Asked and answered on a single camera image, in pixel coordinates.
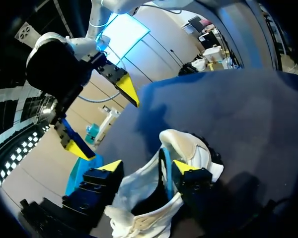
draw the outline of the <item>robotic arm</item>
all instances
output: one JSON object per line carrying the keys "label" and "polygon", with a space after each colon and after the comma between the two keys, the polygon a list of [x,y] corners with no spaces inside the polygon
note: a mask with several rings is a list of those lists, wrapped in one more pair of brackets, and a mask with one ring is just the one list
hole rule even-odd
{"label": "robotic arm", "polygon": [[62,37],[49,32],[36,42],[26,64],[28,82],[35,88],[54,96],[56,104],[50,123],[55,125],[63,147],[86,160],[95,158],[95,153],[85,144],[83,139],[72,130],[66,121],[66,111],[89,82],[95,69],[110,81],[115,88],[134,106],[139,100],[129,74],[110,62],[101,49],[106,43],[97,36],[105,29],[112,11],[128,12],[133,6],[143,2],[93,0],[89,28],[85,38]]}

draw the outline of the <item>shoelace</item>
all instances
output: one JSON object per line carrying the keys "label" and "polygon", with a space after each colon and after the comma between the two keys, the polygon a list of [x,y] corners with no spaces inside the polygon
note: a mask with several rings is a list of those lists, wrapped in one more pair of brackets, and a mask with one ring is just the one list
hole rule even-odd
{"label": "shoelace", "polygon": [[133,232],[129,233],[129,227],[118,228],[116,227],[113,220],[110,220],[110,226],[116,233],[118,233],[118,236],[116,236],[117,238],[134,238],[140,233],[138,229],[135,229]]}

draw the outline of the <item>blue table surface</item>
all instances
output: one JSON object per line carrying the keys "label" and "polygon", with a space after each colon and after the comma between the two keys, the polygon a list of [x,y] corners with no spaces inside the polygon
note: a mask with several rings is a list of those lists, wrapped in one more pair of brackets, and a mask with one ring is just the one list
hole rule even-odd
{"label": "blue table surface", "polygon": [[[173,128],[205,137],[221,154],[224,172],[219,184],[225,192],[219,196],[234,198],[233,214],[247,216],[269,199],[294,193],[297,75],[265,69],[198,73],[152,83],[139,95],[141,107],[128,105],[97,149],[105,164],[122,159],[126,175],[136,171],[160,147],[159,133]],[[111,237],[107,217],[97,229],[99,237]],[[172,237],[197,237],[203,232],[186,217],[177,223]]]}

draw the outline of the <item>white sneaker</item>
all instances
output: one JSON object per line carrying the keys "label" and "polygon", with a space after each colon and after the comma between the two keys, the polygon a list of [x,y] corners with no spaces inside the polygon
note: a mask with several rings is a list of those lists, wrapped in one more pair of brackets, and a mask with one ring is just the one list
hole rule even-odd
{"label": "white sneaker", "polygon": [[[213,182],[220,177],[223,165],[211,161],[210,151],[200,139],[173,129],[162,131],[159,138],[161,148],[169,151],[171,161],[179,160],[193,167],[206,168],[213,174]],[[159,159],[162,154],[163,151],[159,150],[145,166],[125,177],[113,204],[106,206],[104,213],[111,218],[113,237],[170,236],[171,219],[183,202],[175,186],[173,198],[167,200],[164,189],[166,169]]]}

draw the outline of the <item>computer monitor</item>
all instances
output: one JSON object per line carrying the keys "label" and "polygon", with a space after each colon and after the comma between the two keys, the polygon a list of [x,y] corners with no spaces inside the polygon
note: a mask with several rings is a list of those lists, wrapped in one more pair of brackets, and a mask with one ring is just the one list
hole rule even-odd
{"label": "computer monitor", "polygon": [[198,31],[202,32],[202,30],[206,27],[201,23],[201,18],[198,16],[193,17],[192,19],[189,20],[189,23]]}

